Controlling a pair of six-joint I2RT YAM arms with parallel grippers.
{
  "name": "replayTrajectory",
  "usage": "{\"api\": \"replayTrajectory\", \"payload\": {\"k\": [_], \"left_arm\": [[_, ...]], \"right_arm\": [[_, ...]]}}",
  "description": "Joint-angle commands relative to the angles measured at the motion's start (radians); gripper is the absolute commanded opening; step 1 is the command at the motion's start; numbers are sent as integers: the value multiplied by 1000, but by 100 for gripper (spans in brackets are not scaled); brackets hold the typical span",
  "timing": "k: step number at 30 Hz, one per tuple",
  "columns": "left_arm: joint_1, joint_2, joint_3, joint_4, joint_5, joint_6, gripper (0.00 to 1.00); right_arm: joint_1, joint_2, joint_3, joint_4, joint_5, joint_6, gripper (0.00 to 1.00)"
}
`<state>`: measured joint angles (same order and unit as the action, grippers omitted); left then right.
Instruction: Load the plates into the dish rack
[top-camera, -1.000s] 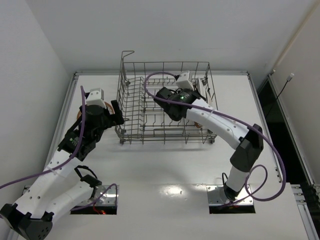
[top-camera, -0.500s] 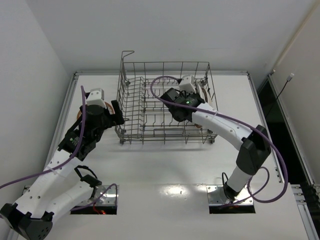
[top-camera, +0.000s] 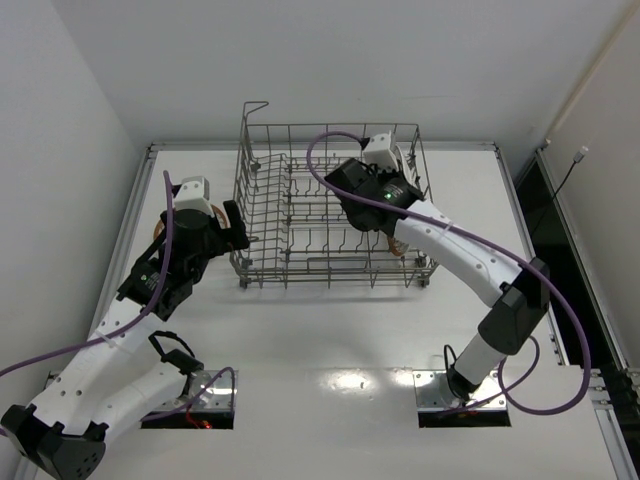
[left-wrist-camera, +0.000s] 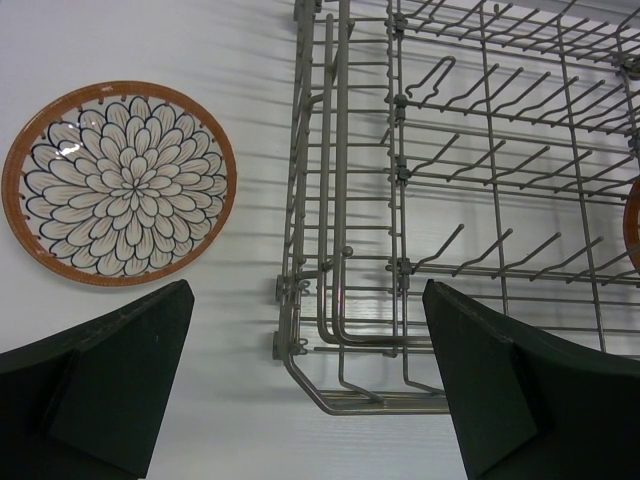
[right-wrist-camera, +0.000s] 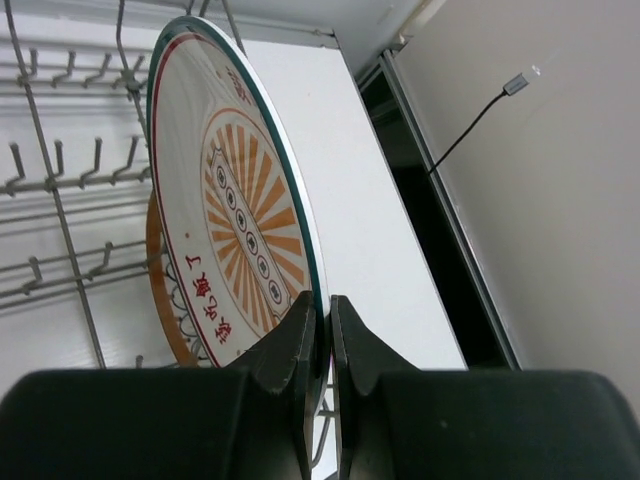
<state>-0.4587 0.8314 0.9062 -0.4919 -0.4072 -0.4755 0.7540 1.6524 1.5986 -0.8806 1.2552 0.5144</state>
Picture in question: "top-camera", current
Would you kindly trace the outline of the floral plate with orange rim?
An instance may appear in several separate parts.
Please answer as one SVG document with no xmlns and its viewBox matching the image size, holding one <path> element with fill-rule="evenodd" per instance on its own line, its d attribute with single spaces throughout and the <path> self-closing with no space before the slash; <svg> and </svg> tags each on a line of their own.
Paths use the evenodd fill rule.
<svg viewBox="0 0 640 480">
<path fill-rule="evenodd" d="M 229 227 L 226 213 L 218 206 L 211 204 L 213 215 L 209 216 L 196 210 L 174 209 L 173 213 L 173 241 L 186 242 L 189 239 L 197 239 L 200 235 L 208 235 Z"/>
</svg>

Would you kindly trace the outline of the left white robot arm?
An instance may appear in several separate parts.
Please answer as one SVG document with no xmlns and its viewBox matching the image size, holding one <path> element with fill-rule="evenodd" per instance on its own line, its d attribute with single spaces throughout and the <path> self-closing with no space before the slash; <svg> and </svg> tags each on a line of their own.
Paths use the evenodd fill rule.
<svg viewBox="0 0 640 480">
<path fill-rule="evenodd" d="M 26 406 L 1 419 L 20 453 L 55 479 L 86 479 L 110 442 L 165 402 L 193 392 L 204 365 L 172 349 L 121 389 L 125 366 L 193 292 L 209 261 L 248 247 L 237 203 L 224 202 L 229 225 L 211 213 L 178 208 L 162 213 L 164 230 L 133 264 L 90 339 L 57 377 Z"/>
</svg>

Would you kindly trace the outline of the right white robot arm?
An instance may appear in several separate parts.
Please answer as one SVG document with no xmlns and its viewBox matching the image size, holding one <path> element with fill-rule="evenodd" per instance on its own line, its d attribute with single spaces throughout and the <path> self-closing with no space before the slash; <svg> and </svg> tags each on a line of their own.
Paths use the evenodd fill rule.
<svg viewBox="0 0 640 480">
<path fill-rule="evenodd" d="M 516 355 L 548 310 L 548 289 L 537 273 L 549 274 L 539 259 L 531 270 L 454 232 L 453 223 L 399 172 L 349 159 L 325 181 L 356 229 L 381 231 L 421 250 L 470 287 L 488 307 L 477 332 L 439 380 L 447 406 L 467 401 L 490 372 Z"/>
</svg>

